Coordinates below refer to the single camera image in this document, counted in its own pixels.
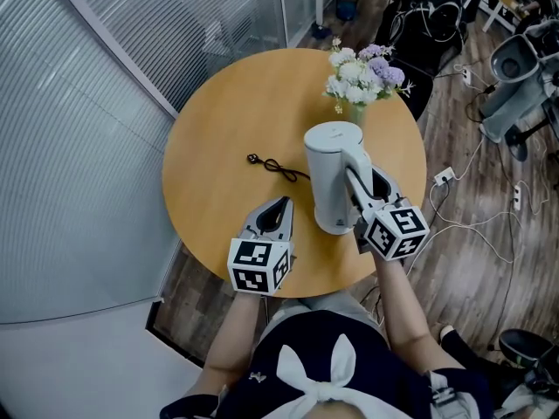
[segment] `flower vase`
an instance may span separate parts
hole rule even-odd
[[[349,107],[349,122],[354,123],[358,127],[362,127],[363,120],[365,119],[365,109],[367,106],[356,106],[351,104]]]

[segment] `white bow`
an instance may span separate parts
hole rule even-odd
[[[332,351],[330,380],[314,381],[307,377],[299,356],[288,345],[279,352],[276,375],[289,385],[303,392],[303,395],[275,409],[266,419],[301,419],[317,402],[329,400],[343,401],[361,410],[367,419],[390,418],[410,419],[408,415],[392,405],[345,386],[355,372],[355,349],[345,334],[340,335]]]

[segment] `kettle lid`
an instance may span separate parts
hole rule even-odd
[[[341,152],[344,145],[361,144],[362,130],[346,121],[324,122],[307,130],[305,146],[323,154]]]

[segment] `navy dress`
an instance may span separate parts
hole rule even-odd
[[[290,346],[300,358],[307,377],[330,381],[330,361],[336,341],[345,334],[355,349],[355,372],[346,388],[372,395],[410,417],[431,418],[430,380],[393,354],[383,336],[366,324],[329,311],[295,315],[279,323],[257,346],[251,367],[218,405],[217,396],[194,395],[170,404],[160,417],[262,418],[302,396],[302,392],[276,376],[280,350]],[[470,393],[480,419],[490,419],[493,408],[487,382],[465,369],[441,369],[449,387]]]

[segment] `wall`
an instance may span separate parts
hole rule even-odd
[[[200,369],[144,329],[150,303],[0,327],[0,402],[13,419],[154,419]]]

